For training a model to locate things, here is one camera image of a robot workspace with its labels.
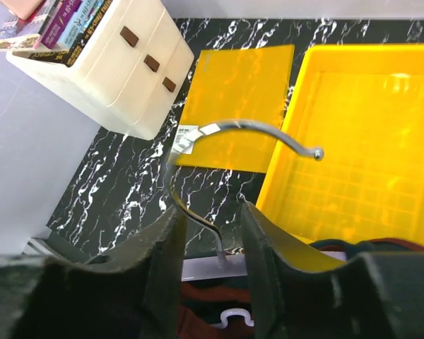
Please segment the navy blue tank top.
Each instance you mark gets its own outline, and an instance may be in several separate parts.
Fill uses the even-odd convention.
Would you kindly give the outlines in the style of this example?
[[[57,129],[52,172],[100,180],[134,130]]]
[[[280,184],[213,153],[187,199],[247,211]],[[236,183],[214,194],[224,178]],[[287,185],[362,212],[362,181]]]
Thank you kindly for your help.
[[[381,238],[351,244],[340,239],[311,242],[310,246],[325,252],[343,254],[345,259],[361,252],[424,251],[424,246],[405,239]],[[254,327],[245,324],[240,315],[229,317],[224,326],[220,316],[230,309],[252,313],[251,297],[245,276],[183,282],[180,290],[177,338],[253,338]]]

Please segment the lavender plastic hanger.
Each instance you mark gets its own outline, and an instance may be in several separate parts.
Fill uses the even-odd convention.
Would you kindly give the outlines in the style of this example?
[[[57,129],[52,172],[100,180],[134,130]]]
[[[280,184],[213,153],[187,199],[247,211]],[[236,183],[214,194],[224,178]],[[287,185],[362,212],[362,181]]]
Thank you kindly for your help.
[[[171,188],[170,177],[178,156],[200,138],[231,129],[258,131],[270,135],[293,150],[301,157],[320,161],[324,157],[322,148],[306,148],[282,131],[274,127],[251,120],[217,121],[216,123],[196,128],[185,134],[179,144],[174,145],[167,160],[167,177],[165,187],[173,199],[177,209],[200,227],[213,233],[217,244],[218,262],[229,268],[222,244],[222,236],[218,228],[189,210]],[[237,302],[251,302],[252,311],[237,309],[243,318],[239,323],[229,324],[222,321],[213,327],[197,317],[191,309],[184,306],[178,308],[178,324],[176,334],[180,338],[244,338],[249,332],[256,331],[260,337],[275,338],[291,335],[298,338],[326,338],[329,327],[318,309],[306,310],[297,305],[287,305],[280,290],[279,279],[272,275],[276,267],[277,255],[269,244],[269,240],[258,221],[260,215],[253,205],[243,208],[243,241],[247,249],[246,267],[249,272],[249,290],[233,290],[227,287],[213,288],[212,297],[224,297]]]

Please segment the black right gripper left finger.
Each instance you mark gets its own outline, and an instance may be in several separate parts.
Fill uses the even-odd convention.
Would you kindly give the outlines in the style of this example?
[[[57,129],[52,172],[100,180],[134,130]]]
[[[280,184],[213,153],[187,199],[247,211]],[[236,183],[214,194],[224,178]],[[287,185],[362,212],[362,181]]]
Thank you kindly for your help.
[[[0,338],[174,338],[186,231],[168,208],[84,264],[0,256]]]

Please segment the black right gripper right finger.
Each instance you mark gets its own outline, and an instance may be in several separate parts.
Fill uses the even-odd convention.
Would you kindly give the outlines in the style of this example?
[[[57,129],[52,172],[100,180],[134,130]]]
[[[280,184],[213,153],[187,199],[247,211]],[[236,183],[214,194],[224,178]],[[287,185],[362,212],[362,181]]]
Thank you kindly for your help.
[[[424,246],[306,244],[251,203],[241,228],[257,338],[424,338]]]

